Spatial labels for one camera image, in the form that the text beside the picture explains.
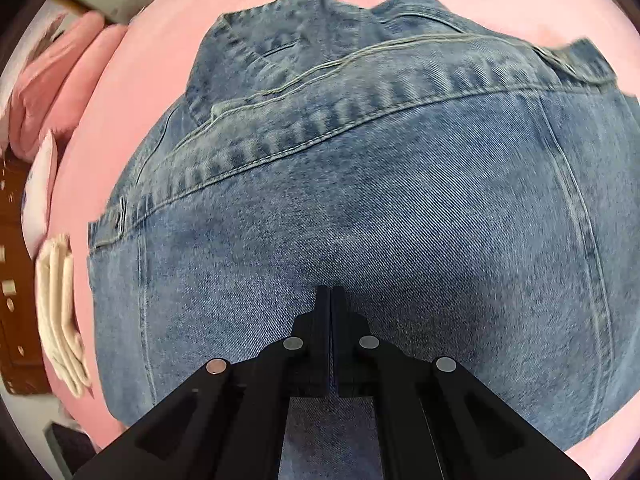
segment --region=metal pin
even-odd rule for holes
[[[360,338],[360,346],[368,350],[373,350],[380,346],[380,339],[374,335],[364,335]]]
[[[451,357],[441,357],[436,361],[436,366],[441,372],[452,372],[457,364]]]
[[[211,375],[221,374],[226,370],[226,361],[224,359],[212,359],[207,363],[207,372]]]
[[[300,339],[299,337],[287,337],[282,343],[284,348],[286,348],[287,350],[300,350],[303,344],[304,341],[302,341],[302,339]]]

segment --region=brown wooden furniture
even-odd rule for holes
[[[29,165],[11,152],[0,160],[0,375],[12,394],[51,391],[36,320],[34,263],[20,224],[28,173]]]

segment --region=blue denim jacket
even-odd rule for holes
[[[221,16],[89,225],[109,409],[134,423],[339,284],[408,355],[588,436],[640,388],[640,114],[615,80],[587,40],[436,0]],[[366,400],[297,400],[281,478],[379,478],[377,445]]]

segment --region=cream folded cloth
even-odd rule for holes
[[[68,235],[46,240],[36,259],[38,332],[45,355],[74,397],[91,386],[82,338],[74,324],[74,261]]]

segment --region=white floor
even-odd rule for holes
[[[36,459],[53,480],[63,480],[62,471],[58,468],[44,437],[44,429],[51,421],[60,424],[68,423],[68,420],[60,414],[59,401],[53,395],[12,395],[7,392],[2,381],[0,381],[0,396]]]

